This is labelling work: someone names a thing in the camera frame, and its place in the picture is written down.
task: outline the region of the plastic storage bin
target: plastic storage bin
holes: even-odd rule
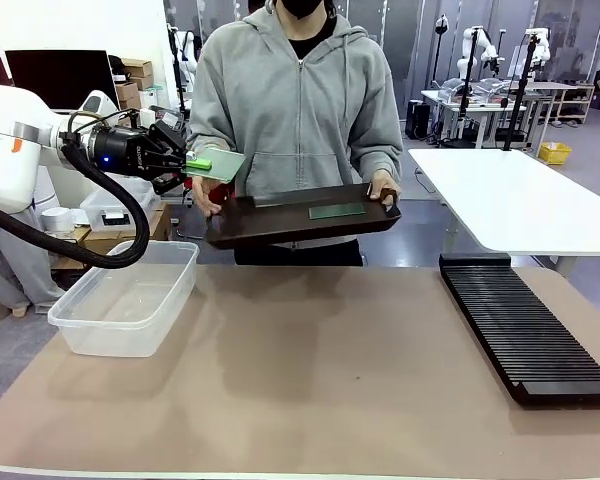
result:
[[[540,160],[548,165],[564,165],[571,155],[572,148],[564,143],[543,143],[540,147]]]
[[[149,218],[150,213],[160,203],[160,197],[153,191],[151,183],[137,178],[114,177],[114,179],[136,199]],[[87,213],[89,225],[94,232],[135,229],[136,223],[129,210],[116,197],[102,188],[91,193],[80,204],[80,208]]]
[[[115,255],[132,242],[109,252]],[[51,308],[69,348],[81,355],[150,357],[193,290],[198,246],[149,242],[140,261],[121,270],[92,268]]]

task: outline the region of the black pants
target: black pants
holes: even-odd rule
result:
[[[275,246],[239,248],[234,251],[234,258],[238,265],[362,267],[360,244],[357,240],[296,250]]]

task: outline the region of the hoodie drawstring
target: hoodie drawstring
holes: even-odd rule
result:
[[[347,128],[347,110],[349,109],[349,35],[344,36],[344,44],[342,52],[344,54],[344,115],[342,117],[342,124],[344,128]]]

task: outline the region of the green card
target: green card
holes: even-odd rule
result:
[[[350,215],[364,215],[366,209],[361,203],[344,203],[341,205],[327,205],[326,207],[313,207],[309,209],[311,220],[324,218],[348,217]]]
[[[190,177],[200,176],[229,183],[240,170],[245,158],[241,153],[227,152],[219,148],[207,148],[199,156],[189,152],[186,174]]]

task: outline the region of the black face mask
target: black face mask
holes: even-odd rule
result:
[[[284,8],[298,20],[316,11],[322,0],[281,0]]]

